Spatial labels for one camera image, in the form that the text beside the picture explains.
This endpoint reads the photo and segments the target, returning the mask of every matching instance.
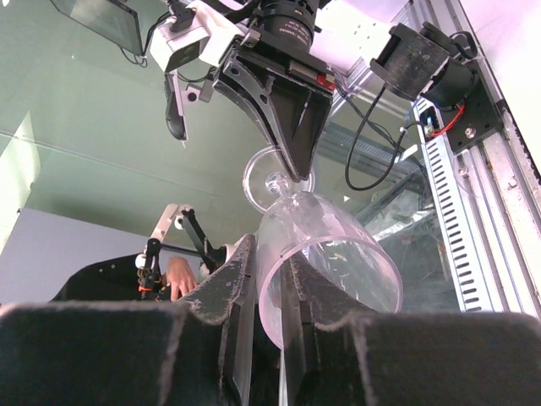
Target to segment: red cable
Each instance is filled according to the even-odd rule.
[[[438,135],[442,135],[443,133],[446,133],[447,131],[452,129],[453,125],[455,125],[458,119],[462,117],[462,115],[464,114],[465,109],[466,109],[466,105],[462,105],[460,109],[458,110],[458,113],[456,114],[456,116],[441,131],[438,131],[437,133],[432,133],[430,136],[437,137]]]

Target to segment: screen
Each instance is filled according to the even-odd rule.
[[[51,0],[57,10],[120,47],[141,55],[137,13],[118,0]]]

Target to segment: mounting plate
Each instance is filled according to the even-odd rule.
[[[474,69],[478,71],[477,63],[473,63]],[[447,131],[449,145],[455,154],[484,140],[503,125],[483,79],[478,80],[465,104],[464,114],[453,128]],[[456,111],[440,111],[440,114],[445,126],[455,117]]]

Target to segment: finger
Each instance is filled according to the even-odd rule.
[[[180,282],[180,292],[183,296],[189,294],[188,283],[186,281]]]
[[[192,290],[195,289],[195,286],[197,286],[197,282],[196,282],[196,281],[194,281],[194,280],[189,281],[188,288],[189,288],[189,291],[190,291],[190,292],[191,292]]]
[[[178,300],[178,284],[171,283],[171,301]]]

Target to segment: person's hand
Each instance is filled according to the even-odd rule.
[[[171,285],[171,301],[178,300],[179,292],[184,296],[197,287],[194,273],[185,258],[169,259],[165,279],[164,282]]]

